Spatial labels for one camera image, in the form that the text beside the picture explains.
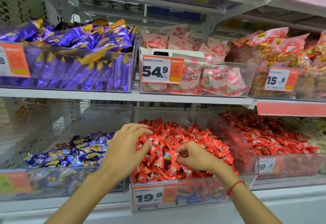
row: bracelet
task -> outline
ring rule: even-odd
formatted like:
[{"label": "bracelet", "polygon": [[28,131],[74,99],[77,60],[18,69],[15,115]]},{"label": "bracelet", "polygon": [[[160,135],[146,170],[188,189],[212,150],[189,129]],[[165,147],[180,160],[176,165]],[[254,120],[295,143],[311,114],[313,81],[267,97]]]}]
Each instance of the bracelet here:
[{"label": "bracelet", "polygon": [[231,196],[231,193],[232,193],[233,188],[234,188],[237,184],[239,184],[239,183],[243,183],[243,184],[245,184],[245,185],[247,184],[247,182],[245,182],[245,181],[238,181],[238,182],[235,182],[234,185],[232,185],[232,186],[230,187],[230,189],[228,189],[228,191],[226,192],[226,195],[227,195],[228,197]]}]

